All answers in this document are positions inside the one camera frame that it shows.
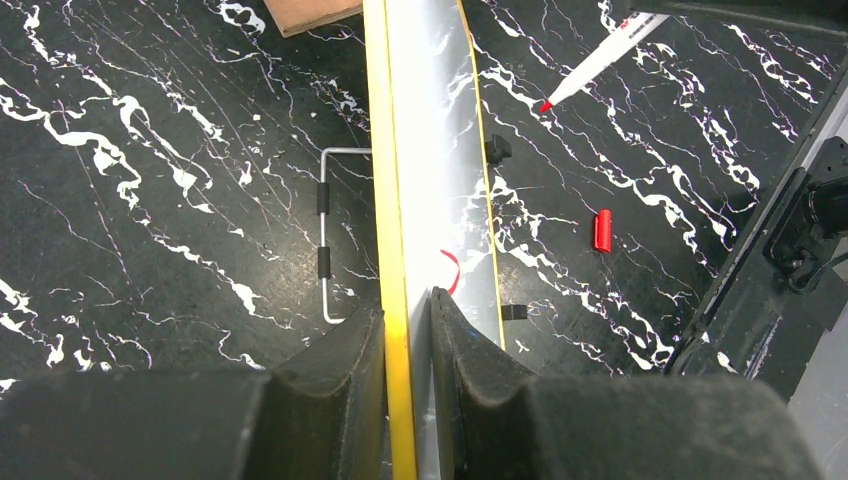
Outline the red whiteboard marker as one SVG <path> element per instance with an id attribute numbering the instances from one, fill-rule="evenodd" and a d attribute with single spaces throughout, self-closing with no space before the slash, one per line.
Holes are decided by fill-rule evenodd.
<path id="1" fill-rule="evenodd" d="M 662 25 L 669 15 L 635 12 L 615 28 L 579 65 L 566 75 L 545 99 L 540 113 L 545 113 L 580 91 L 586 84 L 633 49 L 640 41 Z"/>

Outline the yellow-framed whiteboard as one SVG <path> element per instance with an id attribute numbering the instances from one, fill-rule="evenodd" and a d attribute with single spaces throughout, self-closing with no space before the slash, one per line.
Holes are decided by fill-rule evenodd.
<path id="1" fill-rule="evenodd" d="M 504 343 L 473 38 L 458 1 L 363 5 L 391 475 L 442 477 L 429 298 Z"/>

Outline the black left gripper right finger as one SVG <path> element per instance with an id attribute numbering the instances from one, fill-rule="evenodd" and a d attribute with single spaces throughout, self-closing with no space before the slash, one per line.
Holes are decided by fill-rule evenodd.
<path id="1" fill-rule="evenodd" d="M 818 479 L 767 385 L 730 375 L 542 376 L 434 288 L 431 345 L 446 479 Z"/>

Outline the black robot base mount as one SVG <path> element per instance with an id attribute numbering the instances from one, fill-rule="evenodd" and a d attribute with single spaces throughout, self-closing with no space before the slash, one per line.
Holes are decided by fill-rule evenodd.
<path id="1" fill-rule="evenodd" d="M 664 369 L 735 374 L 789 399 L 847 304 L 847 66 L 841 64 Z"/>

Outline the red marker cap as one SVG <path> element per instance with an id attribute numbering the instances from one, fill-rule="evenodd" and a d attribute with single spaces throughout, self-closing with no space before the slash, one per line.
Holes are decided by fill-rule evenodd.
<path id="1" fill-rule="evenodd" d="M 609 209 L 601 209 L 595 216 L 593 246 L 602 253 L 612 252 L 612 212 Z"/>

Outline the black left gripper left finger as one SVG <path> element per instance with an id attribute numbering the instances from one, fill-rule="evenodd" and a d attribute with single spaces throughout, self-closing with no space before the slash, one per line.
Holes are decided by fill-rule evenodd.
<path id="1" fill-rule="evenodd" d="M 67 373 L 1 403 L 5 479 L 376 479 L 383 312 L 269 370 Z"/>

